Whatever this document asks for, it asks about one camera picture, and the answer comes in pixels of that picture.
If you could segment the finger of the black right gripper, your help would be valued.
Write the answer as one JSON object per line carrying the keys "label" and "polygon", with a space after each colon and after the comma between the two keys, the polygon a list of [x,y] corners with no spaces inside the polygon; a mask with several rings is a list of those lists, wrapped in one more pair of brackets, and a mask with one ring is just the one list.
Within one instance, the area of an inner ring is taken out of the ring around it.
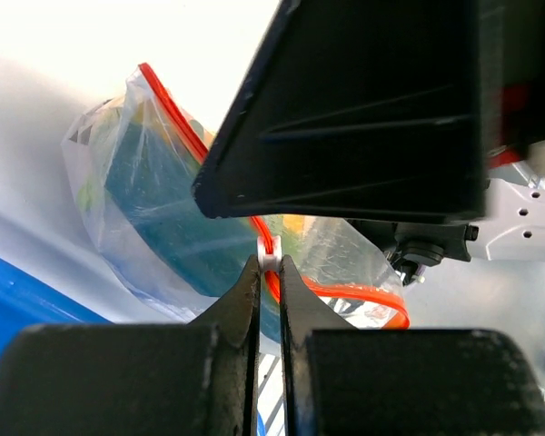
{"label": "finger of the black right gripper", "polygon": [[210,218],[485,214],[485,1],[282,1],[193,183]]}

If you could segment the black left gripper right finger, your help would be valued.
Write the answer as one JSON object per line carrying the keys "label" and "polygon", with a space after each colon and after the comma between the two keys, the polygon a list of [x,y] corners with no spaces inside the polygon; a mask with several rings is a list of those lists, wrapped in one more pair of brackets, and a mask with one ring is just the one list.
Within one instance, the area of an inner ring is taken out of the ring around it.
{"label": "black left gripper right finger", "polygon": [[519,346],[480,329],[360,330],[280,264],[289,435],[545,435]]}

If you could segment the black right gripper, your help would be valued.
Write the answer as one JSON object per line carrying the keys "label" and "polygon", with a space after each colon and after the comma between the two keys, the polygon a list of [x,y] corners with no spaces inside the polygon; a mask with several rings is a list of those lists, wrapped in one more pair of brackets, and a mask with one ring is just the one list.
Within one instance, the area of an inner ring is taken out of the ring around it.
{"label": "black right gripper", "polygon": [[545,175],[545,1],[477,1],[476,169],[525,162]]}

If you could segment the dark green cucumber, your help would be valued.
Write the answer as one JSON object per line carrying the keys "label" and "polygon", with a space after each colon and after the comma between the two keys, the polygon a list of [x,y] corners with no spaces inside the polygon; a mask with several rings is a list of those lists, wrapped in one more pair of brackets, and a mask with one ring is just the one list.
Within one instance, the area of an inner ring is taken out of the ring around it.
{"label": "dark green cucumber", "polygon": [[140,300],[189,322],[232,287],[256,234],[238,220],[205,218],[191,196],[193,166],[173,142],[134,122],[106,135],[100,253]]}

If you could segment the clear zip top bag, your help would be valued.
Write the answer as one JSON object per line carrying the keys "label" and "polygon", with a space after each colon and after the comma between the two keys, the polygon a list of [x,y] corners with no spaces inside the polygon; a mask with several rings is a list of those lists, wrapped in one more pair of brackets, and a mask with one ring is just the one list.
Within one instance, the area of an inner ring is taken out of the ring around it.
{"label": "clear zip top bag", "polygon": [[[193,181],[213,139],[176,104],[148,64],[136,68],[123,94],[83,113],[70,128],[62,149],[75,206],[99,253],[108,166],[103,145],[112,127],[131,122],[173,142],[173,151],[183,164],[193,166],[192,198]],[[345,220],[289,214],[210,220],[231,219],[250,224],[256,234],[256,251],[259,245],[279,243],[309,289],[347,322],[359,328],[409,326],[400,276],[382,251]],[[131,292],[113,266],[106,263]]]}

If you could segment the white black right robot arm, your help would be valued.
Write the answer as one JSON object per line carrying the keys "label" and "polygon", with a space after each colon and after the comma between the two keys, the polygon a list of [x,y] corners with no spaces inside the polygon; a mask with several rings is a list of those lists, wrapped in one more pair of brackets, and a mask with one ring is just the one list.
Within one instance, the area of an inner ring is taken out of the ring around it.
{"label": "white black right robot arm", "polygon": [[545,262],[545,1],[282,1],[193,183],[210,218],[348,220],[414,273]]}

